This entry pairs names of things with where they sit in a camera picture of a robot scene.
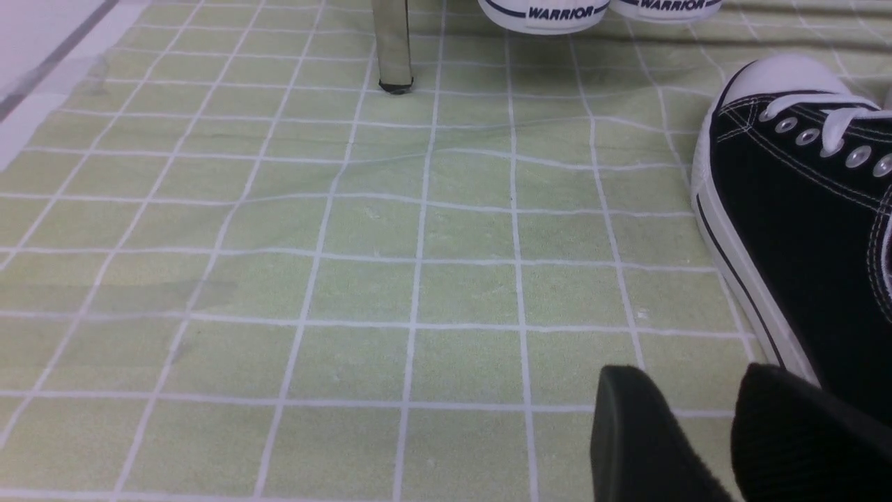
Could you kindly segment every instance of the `green tile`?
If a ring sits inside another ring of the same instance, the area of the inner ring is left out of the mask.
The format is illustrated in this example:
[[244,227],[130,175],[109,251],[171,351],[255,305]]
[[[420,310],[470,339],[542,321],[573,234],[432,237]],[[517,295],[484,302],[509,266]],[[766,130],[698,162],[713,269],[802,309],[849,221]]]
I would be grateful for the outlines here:
[[155,64],[149,79],[214,82],[226,61],[222,55],[165,54]]
[[[623,127],[622,122],[629,122],[627,127],[635,127],[640,135],[644,129],[661,130],[663,126],[663,101],[655,88],[635,89],[634,92],[615,94],[612,96],[588,96],[591,112],[599,117],[596,129],[596,139],[599,146],[609,146],[609,143],[600,142],[608,133],[613,133],[614,127]],[[617,142],[622,146],[646,146],[652,149],[662,146],[660,143],[632,143],[634,136],[621,136],[624,140]]]
[[419,331],[412,400],[523,403],[520,336],[513,331]]
[[276,88],[216,88],[205,115],[240,117],[274,117],[285,98],[285,91]]
[[159,26],[182,26],[194,12],[193,5],[182,4],[150,4],[139,16],[140,24]]
[[198,12],[192,18],[189,26],[201,26],[206,28],[247,28],[251,23],[256,7],[237,7],[227,5],[205,5],[199,7]]
[[[173,41],[178,32],[179,30],[176,28],[147,28],[143,26],[135,26],[124,33],[124,36],[120,38],[117,47],[161,52],[170,45],[170,42]],[[155,59],[158,57],[158,54],[151,54],[151,56]]]
[[91,155],[65,193],[92,197],[147,197],[168,159],[150,156]]
[[666,127],[669,130],[699,130],[713,98],[692,92],[665,89],[663,101]]
[[[424,32],[436,32],[440,29],[441,16],[439,14],[434,15],[418,15],[417,18],[422,18],[417,20],[417,25],[421,27],[420,30]],[[486,36],[491,39],[501,39],[502,34],[505,31],[500,28],[498,25],[489,21],[484,16],[476,15],[476,16],[467,16],[467,15],[451,15],[446,18],[446,36],[463,36],[467,33],[471,33],[478,36]]]
[[407,500],[517,502],[530,497],[520,413],[413,410],[405,463],[402,496]]
[[399,401],[406,369],[404,330],[307,328],[291,397]]
[[232,54],[242,33],[237,30],[184,29],[171,48],[184,53]]
[[257,29],[313,29],[317,9],[270,9],[260,10],[253,27]]
[[640,334],[648,374],[670,406],[734,409],[749,360],[739,339]]
[[[157,51],[165,51],[167,42],[164,43]],[[123,79],[142,81],[146,78],[149,70],[155,61],[158,60],[158,54],[146,52],[134,52],[124,49],[111,49],[105,55],[107,79]]]
[[294,75],[297,64],[296,61],[290,59],[236,56],[223,75],[223,82],[287,86],[291,83],[291,77]]
[[511,265],[427,264],[421,269],[418,320],[434,323],[517,323]]
[[[116,255],[90,310],[105,314],[182,312],[204,275],[207,255],[136,253]],[[230,285],[205,284],[205,289]]]
[[183,141],[187,154],[259,155],[272,121],[201,119]]
[[591,414],[537,414],[533,420],[540,500],[591,502]]
[[82,322],[43,388],[152,392],[178,325],[172,319]]
[[532,326],[626,326],[612,266],[526,266],[524,304]]
[[600,165],[675,163],[664,132],[646,130],[627,122],[598,119],[595,146]]
[[307,55],[322,58],[367,58],[372,54],[374,41],[375,36],[371,33],[314,33]]
[[249,497],[272,419],[271,406],[161,401],[124,489]]
[[325,252],[336,255],[413,257],[418,204],[374,198],[338,198],[332,204]]
[[220,205],[149,204],[124,247],[213,249],[227,214]]
[[503,152],[500,156],[507,156],[511,151],[511,137],[501,127],[438,129],[434,150],[449,149],[490,150]]
[[252,161],[177,157],[155,197],[234,201],[244,192],[253,167]]
[[511,63],[524,66],[574,66],[570,46],[561,40],[539,37],[513,38],[510,42]]
[[71,90],[71,97],[62,105],[65,110],[86,112],[115,113],[120,110],[133,91],[136,84],[103,82],[98,90],[88,87],[89,84],[76,86]]
[[289,247],[316,250],[326,209],[323,198],[290,198],[250,202],[235,211],[223,247],[262,249]]
[[392,497],[400,411],[285,410],[269,459],[265,497],[386,500]]
[[594,405],[600,369],[637,365],[629,333],[527,333],[536,405]]
[[451,63],[505,64],[504,44],[493,44],[487,37],[468,36],[443,40],[443,59]]
[[415,265],[322,260],[311,319],[407,322]]
[[356,128],[350,160],[353,162],[417,158],[423,162],[431,143],[431,128],[399,128],[360,123]]
[[[640,327],[735,331],[718,274],[626,270],[624,275]],[[685,298],[683,308],[678,298]]]
[[278,397],[293,340],[293,327],[192,321],[164,391]]
[[616,244],[623,261],[666,266],[712,266],[692,216],[636,217],[614,214]]
[[341,166],[334,163],[263,162],[250,197],[327,194],[340,170]]
[[206,314],[294,319],[301,312],[312,260],[268,253],[218,258],[209,278],[231,292],[221,298],[204,290],[196,310]]
[[362,89],[366,80],[368,63],[364,61],[325,61],[306,59],[294,85],[311,88]]
[[425,258],[514,258],[513,236],[508,213],[428,207]]
[[465,93],[507,93],[508,72],[504,67],[444,62],[440,90]]
[[306,121],[352,121],[358,105],[359,91],[297,89],[289,95],[282,115]]
[[410,93],[405,96],[391,96],[385,93],[368,93],[363,98],[359,119],[399,126],[429,126],[434,121],[434,95]]
[[427,196],[436,202],[509,208],[510,161],[488,155],[436,152],[431,159]]
[[613,261],[601,214],[521,214],[517,226],[525,260]]
[[[656,75],[653,70],[650,70],[649,74]],[[587,98],[603,99],[612,96],[628,98],[634,96],[634,93],[638,91],[647,93],[653,89],[653,83],[651,83],[648,73],[645,73],[641,67],[616,67],[614,62],[611,62],[611,66],[606,68],[603,66],[582,68],[579,71],[579,78]]]
[[16,247],[44,211],[45,200],[0,198],[0,246]]
[[348,124],[279,122],[273,127],[267,156],[343,160],[350,143]]
[[735,500],[743,500],[731,469],[731,418],[680,418],[694,451]]
[[516,131],[517,154],[571,165],[591,165],[590,130],[588,118],[529,122]]
[[[511,92],[521,96],[580,96],[576,81],[576,69],[553,68],[542,71],[539,68],[521,67],[511,69]],[[579,106],[578,99],[568,99],[568,103]]]
[[136,399],[38,397],[0,450],[0,483],[20,489],[114,489],[144,407]]
[[110,121],[97,115],[53,112],[34,132],[30,145],[87,150]]
[[607,205],[638,213],[690,212],[688,189],[681,169],[656,167],[601,171]]
[[577,121],[589,118],[585,107],[580,106],[580,99],[517,96],[512,102],[515,124],[524,127],[543,121]]
[[[375,31],[375,23],[372,16],[369,16],[366,14],[366,12],[359,10],[351,12],[351,9],[355,8],[355,4],[351,4],[349,0],[334,0],[333,2],[326,2],[323,5],[324,9],[319,19],[319,24],[316,28],[317,30],[363,31],[366,33],[372,33],[373,31]],[[415,5],[412,5],[410,9],[412,12],[409,13],[409,16],[412,16],[412,14],[417,10],[417,7]],[[306,23],[309,21],[309,29],[311,29],[312,22],[315,20],[317,11],[315,9],[301,9],[297,12],[304,18],[303,25],[305,26]]]
[[0,389],[33,388],[67,329],[66,322],[0,319]]
[[353,163],[338,180],[337,192],[420,198],[424,172],[425,159],[421,157]]
[[18,253],[0,272],[0,309],[77,312],[104,255]]
[[29,247],[113,248],[136,215],[138,204],[62,200],[53,206]]
[[239,54],[297,57],[303,54],[309,36],[282,31],[249,31]]
[[120,117],[111,126],[98,148],[131,152],[173,152],[189,125],[187,119]]
[[599,209],[598,184],[591,170],[517,163],[517,207],[573,211]]
[[0,171],[0,187],[10,193],[54,194],[81,158],[77,154],[21,152]]
[[440,96],[437,111],[440,126],[505,126],[509,123],[507,96]]

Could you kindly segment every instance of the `white rubber toe cap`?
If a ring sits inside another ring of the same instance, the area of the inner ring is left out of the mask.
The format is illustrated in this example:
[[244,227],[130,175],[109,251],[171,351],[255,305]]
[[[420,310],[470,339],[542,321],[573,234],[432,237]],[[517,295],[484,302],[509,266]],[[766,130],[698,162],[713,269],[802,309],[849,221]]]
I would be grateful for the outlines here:
[[795,91],[851,94],[842,80],[814,59],[801,54],[777,54],[742,71],[728,88],[724,103],[755,94]]

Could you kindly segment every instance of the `white sneaker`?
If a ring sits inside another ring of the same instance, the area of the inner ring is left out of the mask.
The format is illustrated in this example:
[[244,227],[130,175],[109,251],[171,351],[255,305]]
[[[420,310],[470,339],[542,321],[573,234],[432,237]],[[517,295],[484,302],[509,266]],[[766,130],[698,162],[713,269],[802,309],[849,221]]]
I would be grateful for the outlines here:
[[660,24],[703,21],[722,8],[724,0],[613,0],[610,10],[629,19]]
[[567,35],[598,24],[610,0],[477,0],[504,29],[531,35]]

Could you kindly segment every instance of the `white wall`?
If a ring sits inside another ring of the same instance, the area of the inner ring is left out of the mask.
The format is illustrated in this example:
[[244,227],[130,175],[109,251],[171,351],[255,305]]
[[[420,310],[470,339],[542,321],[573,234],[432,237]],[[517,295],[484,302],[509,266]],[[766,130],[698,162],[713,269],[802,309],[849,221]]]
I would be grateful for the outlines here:
[[0,99],[103,0],[0,0]]

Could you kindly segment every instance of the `white rubber sole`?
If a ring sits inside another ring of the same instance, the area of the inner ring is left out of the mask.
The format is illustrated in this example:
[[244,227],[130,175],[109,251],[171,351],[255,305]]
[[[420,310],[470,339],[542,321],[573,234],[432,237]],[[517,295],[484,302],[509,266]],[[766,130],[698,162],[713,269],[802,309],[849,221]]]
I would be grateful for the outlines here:
[[694,150],[690,194],[697,225],[715,265],[752,325],[768,362],[820,387],[802,346],[750,259],[715,189],[709,128],[720,99],[721,96],[710,106]]
[[598,6],[595,7],[596,13],[589,17],[584,26],[577,26],[566,29],[546,29],[540,27],[531,27],[527,26],[526,21],[526,12],[520,13],[506,13],[504,9],[499,9],[499,0],[477,0],[477,3],[480,5],[480,8],[483,10],[483,13],[486,14],[486,17],[490,18],[490,21],[498,24],[504,29],[509,31],[515,31],[517,33],[526,33],[528,35],[546,35],[546,36],[555,36],[555,35],[570,35],[571,33],[578,33],[580,31],[585,31],[586,29],[595,26],[602,19],[604,19],[604,14],[607,13],[607,3],[609,0],[603,0]]
[[[642,9],[639,8],[639,2],[641,0],[612,0],[610,2],[610,10],[618,13],[619,15],[641,22],[650,22],[655,24],[688,24],[692,22],[701,22],[705,21],[719,12],[719,9],[722,8],[722,1],[716,2],[712,5],[707,5],[701,9],[697,9],[690,12],[690,15],[685,16],[683,11],[680,11],[681,17],[675,18],[666,18],[666,17],[651,17],[642,13]],[[676,0],[678,4],[685,4],[685,0]]]

